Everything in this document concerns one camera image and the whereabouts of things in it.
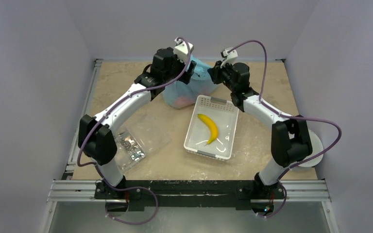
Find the light blue plastic bag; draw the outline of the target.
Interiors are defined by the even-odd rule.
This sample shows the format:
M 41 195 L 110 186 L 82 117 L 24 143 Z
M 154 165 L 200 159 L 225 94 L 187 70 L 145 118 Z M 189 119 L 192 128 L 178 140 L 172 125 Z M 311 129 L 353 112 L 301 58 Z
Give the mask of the light blue plastic bag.
M 165 87 L 163 92 L 165 103 L 175 109 L 190 106 L 196 102 L 199 95 L 209 96 L 217 88 L 208 73 L 211 66 L 195 57 L 191 57 L 191 60 L 196 62 L 196 67 L 189 84 L 176 81 Z

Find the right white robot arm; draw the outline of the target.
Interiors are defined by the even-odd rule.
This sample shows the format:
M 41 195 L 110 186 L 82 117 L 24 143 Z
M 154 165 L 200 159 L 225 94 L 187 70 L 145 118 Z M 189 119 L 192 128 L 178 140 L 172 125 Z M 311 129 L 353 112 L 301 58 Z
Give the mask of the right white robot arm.
M 208 70 L 215 84 L 225 85 L 231 92 L 231 101 L 240 111 L 254 116 L 271 131 L 272 158 L 255 175 L 253 191 L 261 198 L 272 192 L 284 171 L 295 162 L 304 160 L 313 152 L 308 126 L 296 116 L 284 116 L 276 108 L 263 102 L 260 94 L 250 87 L 250 69 L 244 63 L 225 64 L 217 61 Z

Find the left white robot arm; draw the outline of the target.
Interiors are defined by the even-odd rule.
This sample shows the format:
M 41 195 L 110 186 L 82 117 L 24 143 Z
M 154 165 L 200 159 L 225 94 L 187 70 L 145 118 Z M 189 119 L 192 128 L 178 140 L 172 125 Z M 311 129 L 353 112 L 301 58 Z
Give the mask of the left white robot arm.
M 151 102 L 165 87 L 182 79 L 188 83 L 196 66 L 191 61 L 193 46 L 182 43 L 159 49 L 130 88 L 112 105 L 95 116 L 84 115 L 78 132 L 78 155 L 92 161 L 107 185 L 106 192 L 115 199 L 125 194 L 124 176 L 115 161 L 115 131 L 139 108 Z

